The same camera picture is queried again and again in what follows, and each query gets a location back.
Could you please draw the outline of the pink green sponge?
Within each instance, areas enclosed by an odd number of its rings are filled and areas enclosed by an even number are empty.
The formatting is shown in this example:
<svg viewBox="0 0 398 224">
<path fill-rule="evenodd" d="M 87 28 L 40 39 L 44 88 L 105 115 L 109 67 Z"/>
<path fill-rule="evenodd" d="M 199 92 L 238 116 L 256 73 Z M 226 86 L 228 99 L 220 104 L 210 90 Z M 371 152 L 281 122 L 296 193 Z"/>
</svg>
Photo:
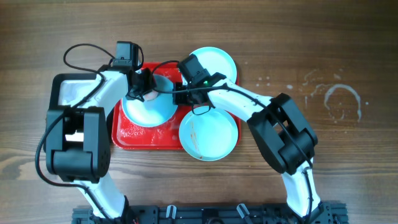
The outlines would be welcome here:
<svg viewBox="0 0 398 224">
<path fill-rule="evenodd" d="M 159 92 L 152 90 L 151 92 L 147 93 L 144 95 L 144 99 L 146 101 L 152 101 L 154 99 L 156 99 L 159 95 Z"/>
</svg>

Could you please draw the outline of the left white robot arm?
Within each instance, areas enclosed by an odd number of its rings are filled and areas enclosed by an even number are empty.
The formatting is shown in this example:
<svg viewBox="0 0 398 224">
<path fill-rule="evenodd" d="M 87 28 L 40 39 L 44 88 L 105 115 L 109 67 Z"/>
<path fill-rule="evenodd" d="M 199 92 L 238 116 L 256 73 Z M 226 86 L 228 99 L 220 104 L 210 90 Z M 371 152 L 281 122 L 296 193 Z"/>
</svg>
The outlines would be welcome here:
<svg viewBox="0 0 398 224">
<path fill-rule="evenodd" d="M 88 73 L 61 73 L 52 83 L 46 129 L 35 154 L 39 177 L 56 187 L 77 188 L 96 223 L 134 223 L 128 199 L 109 172 L 106 118 L 125 96 L 155 87 L 148 68 L 103 65 Z"/>
</svg>

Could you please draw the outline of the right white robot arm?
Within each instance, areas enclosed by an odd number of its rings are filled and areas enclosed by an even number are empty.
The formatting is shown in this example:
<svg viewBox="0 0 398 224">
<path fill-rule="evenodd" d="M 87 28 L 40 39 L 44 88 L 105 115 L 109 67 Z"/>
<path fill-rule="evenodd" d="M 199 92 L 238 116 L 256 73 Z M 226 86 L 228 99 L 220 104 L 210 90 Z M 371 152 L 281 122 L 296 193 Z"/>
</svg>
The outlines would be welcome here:
<svg viewBox="0 0 398 224">
<path fill-rule="evenodd" d="M 219 73 L 199 86 L 176 83 L 173 90 L 179 104 L 205 103 L 246 122 L 262 157 L 282 176 L 288 207 L 313 220 L 320 204 L 312 174 L 318 138 L 289 95 L 258 95 Z"/>
</svg>

